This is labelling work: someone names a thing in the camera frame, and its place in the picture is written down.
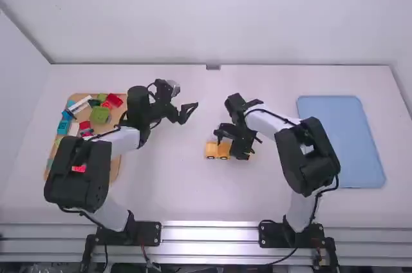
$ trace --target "green toy block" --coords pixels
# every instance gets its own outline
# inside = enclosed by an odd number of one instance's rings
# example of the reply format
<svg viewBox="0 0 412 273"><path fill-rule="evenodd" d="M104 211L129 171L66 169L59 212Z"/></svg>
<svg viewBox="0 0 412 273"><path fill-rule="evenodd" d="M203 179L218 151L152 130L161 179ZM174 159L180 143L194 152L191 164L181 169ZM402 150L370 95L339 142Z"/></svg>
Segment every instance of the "green toy block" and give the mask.
<svg viewBox="0 0 412 273"><path fill-rule="evenodd" d="M108 120L110 110L105 107L94 107L91 111L90 121L96 124L105 124Z"/></svg>
<svg viewBox="0 0 412 273"><path fill-rule="evenodd" d="M97 100L100 100L102 103L103 102L105 102L106 101L106 98L108 97L108 94L103 94L103 93L100 93L100 94L98 94L97 95Z"/></svg>

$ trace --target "toy car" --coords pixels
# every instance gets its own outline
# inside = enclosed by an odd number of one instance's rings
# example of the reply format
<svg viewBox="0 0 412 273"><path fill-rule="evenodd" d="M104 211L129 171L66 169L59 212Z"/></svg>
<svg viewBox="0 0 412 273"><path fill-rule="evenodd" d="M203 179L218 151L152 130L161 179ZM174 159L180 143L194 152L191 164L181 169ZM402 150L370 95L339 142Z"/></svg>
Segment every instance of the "toy car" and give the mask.
<svg viewBox="0 0 412 273"><path fill-rule="evenodd" d="M229 151L231 145L230 142L220 142L220 145L218 145L217 142L209 141L206 143L205 157L207 159L230 159Z"/></svg>

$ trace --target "white tabletop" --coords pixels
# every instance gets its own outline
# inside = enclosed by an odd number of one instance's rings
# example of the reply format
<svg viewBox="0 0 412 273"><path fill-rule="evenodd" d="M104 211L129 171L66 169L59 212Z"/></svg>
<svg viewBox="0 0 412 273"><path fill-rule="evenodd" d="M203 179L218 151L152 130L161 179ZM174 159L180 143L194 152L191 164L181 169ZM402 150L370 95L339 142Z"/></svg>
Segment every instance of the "white tabletop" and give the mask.
<svg viewBox="0 0 412 273"><path fill-rule="evenodd" d="M72 93L126 92L155 78L181 84L175 106L199 102L184 126L166 119L148 143L125 154L110 193L136 218L153 220L280 220L289 206L274 142L254 144L248 162L206 160L205 142L220 122L223 105L239 92L259 98L274 112L297 116L300 95L356 95L362 102L387 178L381 189L340 189L325 195L318 213L325 225L410 227L412 121L387 66L54 66L33 114L13 173L0 199L1 222L87 223L63 214L43 197L43 171L62 107Z"/></svg>

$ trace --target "red toy block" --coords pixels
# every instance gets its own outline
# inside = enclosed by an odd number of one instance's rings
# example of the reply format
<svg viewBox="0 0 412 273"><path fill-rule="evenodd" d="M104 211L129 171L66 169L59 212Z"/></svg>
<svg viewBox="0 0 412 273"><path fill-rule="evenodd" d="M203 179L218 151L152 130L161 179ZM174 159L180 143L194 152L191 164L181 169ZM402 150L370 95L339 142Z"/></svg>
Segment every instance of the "red toy block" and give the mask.
<svg viewBox="0 0 412 273"><path fill-rule="evenodd" d="M71 167L72 171L85 173L86 172L86 165L73 165Z"/></svg>
<svg viewBox="0 0 412 273"><path fill-rule="evenodd" d="M118 98L115 94L109 94L108 97L106 98L107 101L112 103L114 106L117 108L120 107L123 104L123 100Z"/></svg>
<svg viewBox="0 0 412 273"><path fill-rule="evenodd" d="M112 105L110 104L110 102L108 102L108 101L103 102L103 103L100 105L100 107L109 108L109 110L112 110L112 109L113 109L113 106L112 106Z"/></svg>
<svg viewBox="0 0 412 273"><path fill-rule="evenodd" d="M89 128L91 128L91 125L90 125L90 121L89 121L89 120L85 120L84 122L81 122L81 123L79 124L79 130L89 129Z"/></svg>

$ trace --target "wire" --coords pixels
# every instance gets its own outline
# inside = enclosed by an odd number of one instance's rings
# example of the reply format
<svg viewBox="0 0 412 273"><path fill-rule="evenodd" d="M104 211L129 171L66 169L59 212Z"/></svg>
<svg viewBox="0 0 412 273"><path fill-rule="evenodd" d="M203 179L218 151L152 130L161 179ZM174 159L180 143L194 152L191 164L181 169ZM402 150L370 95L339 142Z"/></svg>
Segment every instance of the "wire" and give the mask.
<svg viewBox="0 0 412 273"><path fill-rule="evenodd" d="M106 262L104 263L102 273L106 270L109 263L108 245L106 243L104 244L104 255L106 257Z"/></svg>
<svg viewBox="0 0 412 273"><path fill-rule="evenodd" d="M327 193L327 192L329 192L329 191L335 191L335 190L338 189L338 188L339 188L339 177L338 177L338 175L335 175L335 186L334 186L334 187L331 187L331 188L324 189L323 191L319 191L319 192L316 194L316 196L315 196L314 210L312 211L312 215L310 216L309 223L312 223L312 222L315 220L315 214L316 214L317 206L318 206L318 204L319 204L319 199L321 198L321 196L322 196L324 193Z"/></svg>
<svg viewBox="0 0 412 273"><path fill-rule="evenodd" d="M105 226L103 226L103 224L101 224L101 223L99 223L98 221L95 221L93 218L91 218L89 215L87 215L85 212L83 212L83 211L73 211L73 210L67 210L67 209L65 209L64 207L62 207L61 205L59 205L59 209L62 211L62 212L65 212L65 213L75 213L75 214L79 214L80 216L84 216L84 217L86 217L89 221L91 221L92 223L94 223L95 225L97 225L98 227L100 227L100 228L102 228L102 229L106 229L106 230L108 230Z"/></svg>
<svg viewBox="0 0 412 273"><path fill-rule="evenodd" d="M245 118L250 114L250 113L252 113L252 112L264 112L264 113L268 113L268 114L270 114L270 115L272 115L273 117L276 117L276 118L278 118L279 120L282 120L283 122L285 122L286 124L289 124L289 125L292 125L292 126L298 126L298 124L295 124L295 123L293 123L292 121L290 121L290 120L288 120L287 118L285 118L285 117L281 117L280 115L277 115L277 114L275 114L275 113L273 113L273 112L270 112L270 111L268 111L268 110L266 110L266 109L251 109L248 113L246 113L245 114Z"/></svg>
<svg viewBox="0 0 412 273"><path fill-rule="evenodd" d="M115 125L116 129L113 129L111 131L108 131L107 133L99 133L98 135L92 136L91 138L88 138L87 141L92 141L94 139L99 139L101 137L110 135L111 133L116 133L117 131L120 131L122 128L119 125Z"/></svg>
<svg viewBox="0 0 412 273"><path fill-rule="evenodd" d="M309 131L306 130L302 125L293 123L291 120L288 120L288 119L285 118L285 117L281 117L280 115L277 115L277 114L275 114L275 113L273 113L273 112L270 112L270 111L268 111L268 110L266 110L266 109L261 109L261 108L251 109L249 112L247 112L247 113L245 114L244 118L246 118L246 117L249 115L249 113L257 112L257 111L258 111L258 112L263 112L263 113L268 113L268 114L272 115L273 117L276 117L276 118L278 118L279 120L282 120L283 122L285 122L285 124L289 124L289 125L291 125L291 126L297 127L297 128L299 128L299 129L303 132L303 134L304 134L306 137L308 137L308 138L311 139L311 140L314 139L313 136L309 133Z"/></svg>
<svg viewBox="0 0 412 273"><path fill-rule="evenodd" d="M318 206L318 204L319 204L319 199L321 198L321 196L322 196L324 193L327 193L327 192L329 192L329 191L335 191L336 189L339 188L339 177L338 177L337 175L335 175L335 181L336 181L336 183L335 183L335 186L334 186L334 187L324 189L323 191L319 191L319 192L316 194L316 196L315 196L315 205L314 205L314 209L313 209L313 211L312 211L312 215L310 216L309 224L311 224L311 223L315 220L315 213L316 213L317 206ZM262 220L261 223L275 223L275 222L274 222L273 220ZM267 263L266 265L275 265L275 264L277 264L277 263L279 263L279 262L282 262L282 261L288 259L289 257L291 257L291 256L297 251L297 249L298 249L298 247L295 247L295 248L294 248L289 254L287 254L285 257L282 257L281 259L276 260L276 261L273 261L273 262L271 262L271 263Z"/></svg>
<svg viewBox="0 0 412 273"><path fill-rule="evenodd" d="M297 247L295 247L295 248L293 249L293 251L290 252L289 254L287 254L285 257L282 257L281 259L276 260L276 261L273 261L273 262L271 262L271 263L267 263L266 265L275 265L276 263L282 262L282 261L288 259L289 257L291 257L296 251L297 251Z"/></svg>
<svg viewBox="0 0 412 273"><path fill-rule="evenodd" d="M161 119L158 120L153 126L150 127L150 129L153 129L153 128L159 126L159 124L160 124L161 121L162 121Z"/></svg>

